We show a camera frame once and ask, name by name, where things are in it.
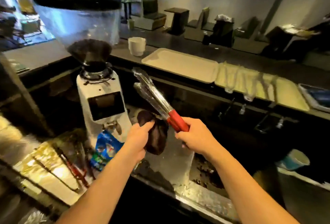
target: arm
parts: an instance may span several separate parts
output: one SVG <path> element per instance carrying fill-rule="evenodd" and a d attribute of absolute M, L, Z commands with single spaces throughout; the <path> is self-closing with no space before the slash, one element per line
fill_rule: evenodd
<path fill-rule="evenodd" d="M 176 138 L 215 166 L 243 224 L 299 224 L 217 142 L 201 120 L 184 118 L 184 121 L 190 130 L 177 133 Z"/>
<path fill-rule="evenodd" d="M 133 125 L 126 142 L 93 182 L 86 193 L 64 213 L 56 224 L 107 224 L 118 203 L 130 173 L 144 158 L 148 131 L 154 122 Z"/>

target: person's right arm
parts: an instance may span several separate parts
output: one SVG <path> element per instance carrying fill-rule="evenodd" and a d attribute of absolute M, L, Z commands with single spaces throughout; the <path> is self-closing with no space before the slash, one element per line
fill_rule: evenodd
<path fill-rule="evenodd" d="M 177 133 L 176 138 L 213 164 L 243 224 L 299 224 L 217 142 L 201 120 L 183 119 L 190 130 Z"/>

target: hand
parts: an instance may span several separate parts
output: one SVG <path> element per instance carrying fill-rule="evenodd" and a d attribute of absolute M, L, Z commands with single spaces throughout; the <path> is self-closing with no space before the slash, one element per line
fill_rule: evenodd
<path fill-rule="evenodd" d="M 154 124 L 155 122 L 151 121 L 140 127 L 140 125 L 136 123 L 131 127 L 127 135 L 126 142 L 122 148 L 125 149 L 130 156 L 136 158 L 136 162 L 141 161 L 146 155 L 144 147 L 148 141 L 148 131 Z"/>
<path fill-rule="evenodd" d="M 192 151 L 208 156 L 220 145 L 200 119 L 189 117 L 182 119 L 190 126 L 189 132 L 181 131 L 176 133 L 175 137 L 184 141 Z"/>

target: white tray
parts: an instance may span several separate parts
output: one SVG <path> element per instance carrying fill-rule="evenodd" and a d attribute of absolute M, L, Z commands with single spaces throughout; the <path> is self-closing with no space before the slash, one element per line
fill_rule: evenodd
<path fill-rule="evenodd" d="M 238 66 L 233 64 L 226 64 L 227 70 L 228 70 L 228 76 L 229 76 L 229 84 L 234 83 L 234 74 L 238 68 Z M 245 76 L 247 78 L 246 86 L 251 93 L 252 90 L 252 84 L 254 78 L 258 75 L 258 71 L 241 68 L 240 71 L 237 74 L 237 80 L 234 90 L 240 93 L 245 93 L 245 86 L 243 82 L 243 73 L 245 73 Z M 270 74 L 264 74 L 263 79 L 266 82 L 266 84 L 270 84 L 272 78 L 274 75 Z M 219 64 L 219 73 L 215 80 L 215 84 L 219 87 L 226 87 L 226 79 L 225 79 L 225 70 L 224 70 L 224 63 Z M 274 88 L 272 85 L 268 87 L 268 94 L 270 101 L 274 101 Z M 278 104 L 286 106 L 288 108 L 297 109 L 301 111 L 308 111 L 310 108 L 305 101 L 303 95 L 300 93 L 297 85 L 287 80 L 283 77 L 279 77 L 277 79 L 277 94 L 278 94 Z M 262 84 L 257 81 L 256 84 L 256 98 L 260 98 L 263 100 L 266 100 L 265 92 L 262 88 Z"/>
<path fill-rule="evenodd" d="M 141 61 L 143 64 L 188 77 L 206 84 L 215 81 L 218 74 L 216 61 L 160 48 Z"/>

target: blue packet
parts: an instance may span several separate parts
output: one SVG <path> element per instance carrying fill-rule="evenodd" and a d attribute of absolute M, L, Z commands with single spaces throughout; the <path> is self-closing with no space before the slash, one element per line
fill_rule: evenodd
<path fill-rule="evenodd" d="M 118 141 L 109 131 L 104 130 L 97 136 L 95 154 L 90 164 L 99 171 L 118 153 L 124 143 Z"/>

